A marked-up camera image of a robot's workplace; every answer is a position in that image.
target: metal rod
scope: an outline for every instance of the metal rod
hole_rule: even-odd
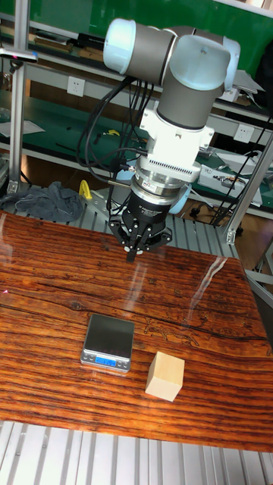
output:
[[[252,176],[245,188],[245,191],[231,216],[231,219],[224,229],[224,235],[227,237],[227,244],[234,244],[237,228],[243,219],[254,195],[262,183],[270,164],[273,160],[273,133],[271,134],[268,143],[257,163]]]
[[[27,50],[29,22],[30,0],[16,0],[14,48],[18,51]],[[9,193],[16,192],[20,182],[26,69],[27,66],[24,63],[19,70],[14,72],[12,79]]]
[[[127,185],[126,183],[122,183],[122,182],[117,182],[117,180],[107,180],[107,183],[109,185],[116,185],[117,187],[122,187],[123,189],[130,189],[130,185]]]

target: wooden cube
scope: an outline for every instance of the wooden cube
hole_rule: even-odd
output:
[[[182,358],[157,352],[149,368],[145,392],[174,401],[183,385],[184,365]]]

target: electrical socket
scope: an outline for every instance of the electrical socket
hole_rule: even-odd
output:
[[[253,133],[254,127],[250,127],[248,124],[240,124],[234,135],[234,139],[238,142],[248,143]]]
[[[79,79],[78,77],[69,76],[68,83],[67,83],[67,92],[68,94],[73,94],[74,96],[83,97],[84,91],[84,79]]]

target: wooden table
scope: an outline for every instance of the wooden table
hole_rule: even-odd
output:
[[[130,264],[111,235],[0,227],[0,419],[273,451],[273,355],[238,260],[163,247]],[[134,321],[128,374],[80,363],[92,313]],[[158,350],[186,361],[173,403],[144,393]]]

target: digital scale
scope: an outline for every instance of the digital scale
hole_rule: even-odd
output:
[[[83,351],[82,364],[128,372],[133,347],[133,322],[119,318],[93,314],[89,320]]]

